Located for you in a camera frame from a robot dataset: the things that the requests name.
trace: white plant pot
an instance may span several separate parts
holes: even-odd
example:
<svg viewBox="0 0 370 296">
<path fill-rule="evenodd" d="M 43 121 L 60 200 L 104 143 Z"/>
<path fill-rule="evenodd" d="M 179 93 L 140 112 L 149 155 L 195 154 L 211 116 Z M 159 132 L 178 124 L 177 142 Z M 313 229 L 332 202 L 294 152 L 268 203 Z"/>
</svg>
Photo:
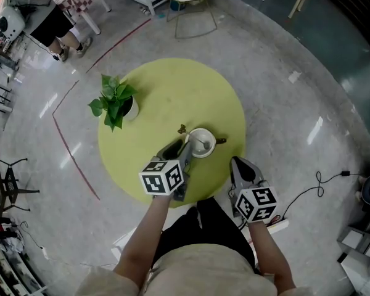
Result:
<svg viewBox="0 0 370 296">
<path fill-rule="evenodd" d="M 127 121 L 131 121 L 135 119 L 139 112 L 136 99 L 134 98 L 134 96 L 132 96 L 132 98 L 133 98 L 133 104 L 131 105 L 130 111 L 126 115 L 123 116 L 123 119 Z"/>
</svg>

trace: black handle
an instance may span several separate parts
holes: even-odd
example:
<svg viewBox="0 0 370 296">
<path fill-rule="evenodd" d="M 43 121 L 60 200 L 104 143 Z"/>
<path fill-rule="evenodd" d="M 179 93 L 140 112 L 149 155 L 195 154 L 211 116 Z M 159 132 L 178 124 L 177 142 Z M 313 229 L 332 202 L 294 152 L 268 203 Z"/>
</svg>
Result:
<svg viewBox="0 0 370 296">
<path fill-rule="evenodd" d="M 224 144 L 226 142 L 226 138 L 217 138 L 215 144 Z"/>
</svg>

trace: blue object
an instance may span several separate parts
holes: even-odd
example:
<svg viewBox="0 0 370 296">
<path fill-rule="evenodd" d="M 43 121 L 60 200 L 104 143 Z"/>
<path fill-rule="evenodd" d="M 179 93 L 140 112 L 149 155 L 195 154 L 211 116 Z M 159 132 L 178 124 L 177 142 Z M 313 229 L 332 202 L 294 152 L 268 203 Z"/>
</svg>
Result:
<svg viewBox="0 0 370 296">
<path fill-rule="evenodd" d="M 171 3 L 170 3 L 170 9 L 173 10 L 173 11 L 178 11 L 178 5 L 179 5 L 179 3 L 177 1 L 172 0 Z M 186 7 L 186 4 L 183 3 L 179 7 L 179 10 L 181 11 L 181 10 L 185 9 L 185 7 Z"/>
</svg>

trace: round green table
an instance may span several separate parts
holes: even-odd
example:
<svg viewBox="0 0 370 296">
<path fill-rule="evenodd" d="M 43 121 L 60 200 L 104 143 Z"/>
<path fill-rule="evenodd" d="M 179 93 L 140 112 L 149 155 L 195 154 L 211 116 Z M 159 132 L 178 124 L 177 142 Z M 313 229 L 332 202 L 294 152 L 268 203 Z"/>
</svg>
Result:
<svg viewBox="0 0 370 296">
<path fill-rule="evenodd" d="M 216 138 L 226 138 L 207 158 L 192 158 L 184 202 L 206 199 L 219 191 L 230 174 L 232 156 L 244 154 L 245 118 L 231 85 L 215 70 L 188 59 L 160 59 L 144 64 L 123 78 L 138 93 L 139 115 L 124 121 L 113 132 L 99 122 L 99 149 L 112 179 L 125 192 L 144 203 L 145 194 L 138 173 L 156 153 L 176 138 L 181 124 L 188 131 L 203 127 Z"/>
</svg>

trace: dark green floor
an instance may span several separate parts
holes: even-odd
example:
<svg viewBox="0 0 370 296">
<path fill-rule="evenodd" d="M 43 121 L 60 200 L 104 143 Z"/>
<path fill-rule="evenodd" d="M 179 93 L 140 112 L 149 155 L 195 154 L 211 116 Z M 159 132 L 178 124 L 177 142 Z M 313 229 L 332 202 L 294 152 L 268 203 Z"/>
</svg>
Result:
<svg viewBox="0 0 370 296">
<path fill-rule="evenodd" d="M 343 86 L 370 132 L 370 46 L 352 22 L 329 0 L 242 0 L 296 37 Z"/>
</svg>

